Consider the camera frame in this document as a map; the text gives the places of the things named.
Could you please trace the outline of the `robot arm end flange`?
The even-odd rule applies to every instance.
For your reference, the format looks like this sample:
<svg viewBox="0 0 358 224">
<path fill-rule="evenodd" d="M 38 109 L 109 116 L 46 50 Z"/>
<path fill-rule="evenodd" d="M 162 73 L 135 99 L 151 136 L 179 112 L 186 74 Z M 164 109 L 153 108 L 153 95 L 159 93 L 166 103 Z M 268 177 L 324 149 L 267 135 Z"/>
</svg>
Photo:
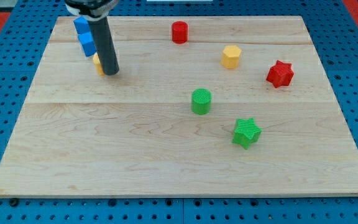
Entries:
<svg viewBox="0 0 358 224">
<path fill-rule="evenodd" d="M 90 18 L 106 17 L 120 0 L 64 0 L 68 12 Z"/>
</svg>

